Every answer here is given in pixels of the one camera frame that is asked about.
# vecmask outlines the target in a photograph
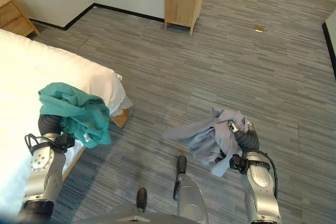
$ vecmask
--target black baseboard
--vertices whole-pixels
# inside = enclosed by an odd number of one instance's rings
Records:
[[[104,9],[113,10],[113,11],[120,12],[120,13],[134,15],[134,16],[141,17],[141,18],[147,18],[147,19],[151,19],[151,20],[155,20],[155,21],[159,21],[159,22],[164,22],[163,18],[158,18],[158,17],[146,15],[146,14],[131,12],[130,10],[119,9],[119,8],[115,8],[115,7],[108,6],[108,5],[101,5],[101,4],[98,4],[98,3],[91,4],[88,8],[86,8],[83,12],[78,14],[72,21],[70,21],[64,27],[57,26],[57,25],[54,25],[54,24],[50,24],[50,23],[47,23],[47,22],[44,22],[44,21],[39,21],[39,20],[32,19],[32,18],[30,20],[34,21],[34,22],[37,22],[37,23],[40,23],[40,24],[43,24],[43,25],[46,25],[46,26],[51,26],[51,27],[54,27],[54,28],[58,28],[58,29],[61,29],[61,30],[68,30],[74,23],[76,23],[82,16],[84,16],[88,11],[90,11],[94,7],[104,8]]]
[[[326,23],[322,24],[322,29],[323,29],[323,33],[324,33],[324,36],[325,36],[325,42],[327,43],[327,47],[328,47],[328,50],[329,50],[329,56],[330,56],[332,68],[334,70],[334,75],[335,75],[335,79],[336,79],[336,56],[335,56],[334,49],[332,47],[332,42],[331,42],[331,39],[330,39],[330,35],[329,35],[329,31],[328,31]]]
[[[94,3],[94,6],[104,8],[104,9],[108,9],[108,10],[114,10],[114,11],[120,12],[120,13],[134,15],[134,16],[141,17],[141,18],[147,18],[147,19],[151,19],[151,20],[155,20],[155,21],[159,21],[159,22],[164,22],[163,18],[158,18],[158,17],[146,15],[146,14],[131,12],[130,10],[119,9],[119,8],[116,8],[116,7],[112,7],[112,6],[108,6],[108,5],[101,5],[101,4],[97,4],[97,3]]]

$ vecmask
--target black wire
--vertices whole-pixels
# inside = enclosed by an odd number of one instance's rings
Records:
[[[33,134],[28,134],[28,135],[25,135],[25,142],[26,142],[26,145],[30,151],[32,145],[31,145],[31,139],[34,139],[35,140],[35,143],[36,144],[39,144],[39,142],[37,141],[38,139],[42,139],[42,140],[45,140],[45,141],[48,141],[53,147],[59,149],[59,150],[63,150],[64,147],[59,145],[59,144],[56,144],[53,140],[50,140],[49,138],[47,137],[44,137],[44,136],[34,136]]]
[[[277,169],[275,168],[275,164],[273,162],[273,160],[267,155],[267,153],[264,153],[260,150],[246,150],[244,151],[244,153],[247,152],[256,152],[261,154],[262,156],[266,157],[272,165],[272,169],[273,169],[273,174],[274,174],[274,197],[277,199],[278,198],[278,176],[277,176]]]

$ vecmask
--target white mattress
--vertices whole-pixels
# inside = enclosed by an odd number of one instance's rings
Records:
[[[1,29],[0,59],[0,215],[15,215],[29,175],[24,136],[39,135],[38,91],[52,82],[64,82],[103,98],[111,114],[125,91],[113,70]],[[76,141],[68,150],[65,169],[81,146]]]

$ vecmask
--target floor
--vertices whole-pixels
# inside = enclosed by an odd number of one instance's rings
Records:
[[[335,223],[336,82],[321,29],[335,0],[204,0],[188,30],[94,8],[68,31],[35,40],[77,53],[123,75],[134,102],[114,143],[86,150],[65,181],[53,220],[68,223],[135,202],[176,213],[176,157],[203,192],[210,223],[247,223],[240,175],[215,177],[189,151],[163,139],[171,127],[241,110],[275,161],[283,223]],[[253,27],[265,27],[258,33]]]

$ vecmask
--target wooden bed frame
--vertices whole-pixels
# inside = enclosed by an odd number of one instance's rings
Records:
[[[112,122],[114,122],[116,124],[116,126],[118,127],[124,127],[127,119],[130,118],[130,108],[129,109],[123,109],[122,113],[120,115],[116,115],[116,116],[111,116],[110,120]],[[66,171],[63,174],[63,182],[64,180],[69,176],[72,168],[75,166],[76,162],[78,161],[78,159],[80,158],[80,156],[82,155],[82,153],[84,152],[84,150],[86,149],[85,146],[83,146],[79,152],[77,153],[77,155],[75,156],[75,158],[73,159],[73,161],[71,162],[71,164],[68,166],[68,168],[66,169]]]

